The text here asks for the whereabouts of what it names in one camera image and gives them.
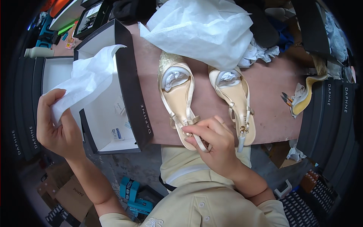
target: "white bottle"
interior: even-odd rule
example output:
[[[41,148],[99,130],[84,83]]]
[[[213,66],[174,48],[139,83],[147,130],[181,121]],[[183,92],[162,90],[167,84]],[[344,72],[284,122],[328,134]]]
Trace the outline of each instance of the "white bottle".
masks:
[[[36,46],[31,49],[26,49],[24,57],[36,58],[36,57],[53,57],[54,49]]]

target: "white non-woven bag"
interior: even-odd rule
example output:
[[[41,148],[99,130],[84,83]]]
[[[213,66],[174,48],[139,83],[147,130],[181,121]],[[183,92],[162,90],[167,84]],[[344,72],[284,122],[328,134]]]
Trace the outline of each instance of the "white non-woven bag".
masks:
[[[147,22],[140,36],[167,53],[234,69],[253,34],[249,13],[225,0],[169,0]]]

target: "beige pants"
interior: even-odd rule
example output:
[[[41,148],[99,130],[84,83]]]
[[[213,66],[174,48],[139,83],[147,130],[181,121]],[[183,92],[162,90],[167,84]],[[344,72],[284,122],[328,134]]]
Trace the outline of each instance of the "beige pants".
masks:
[[[251,146],[245,146],[236,156],[241,162],[251,168]],[[203,162],[197,151],[190,151],[184,146],[161,146],[162,165],[160,167],[161,178],[164,183],[174,187],[180,187],[196,182],[218,182],[233,188],[231,180],[222,177]]]

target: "hand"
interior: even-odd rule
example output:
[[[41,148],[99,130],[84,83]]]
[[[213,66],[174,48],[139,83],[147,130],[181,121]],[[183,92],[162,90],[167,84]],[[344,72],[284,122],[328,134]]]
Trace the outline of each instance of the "hand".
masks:
[[[54,89],[39,98],[37,112],[37,139],[48,150],[63,156],[67,161],[86,158],[81,130],[70,109],[62,117],[57,129],[50,119],[50,106],[65,94],[65,89]]]
[[[194,133],[211,144],[211,151],[204,153],[194,137],[185,138],[185,141],[198,150],[200,157],[211,170],[225,178],[234,180],[235,173],[241,174],[239,169],[243,164],[236,157],[233,133],[223,123],[223,119],[216,115],[195,125],[184,126],[182,130],[187,133]]]

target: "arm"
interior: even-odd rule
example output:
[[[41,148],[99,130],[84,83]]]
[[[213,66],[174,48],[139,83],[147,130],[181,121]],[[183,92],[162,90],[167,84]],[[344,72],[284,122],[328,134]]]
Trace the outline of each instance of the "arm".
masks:
[[[54,89],[41,96],[37,112],[37,139],[48,150],[63,156],[81,183],[88,198],[93,202],[98,216],[107,213],[126,215],[110,182],[86,157],[81,131],[67,109],[62,125],[57,129],[50,119],[50,106],[65,94],[64,89]]]
[[[185,126],[183,131],[194,133],[212,145],[211,151],[204,153],[194,137],[186,138],[188,143],[196,147],[202,160],[214,172],[232,180],[246,199],[256,206],[264,201],[275,199],[266,181],[236,157],[233,133],[223,124],[221,117],[214,116],[195,125]]]

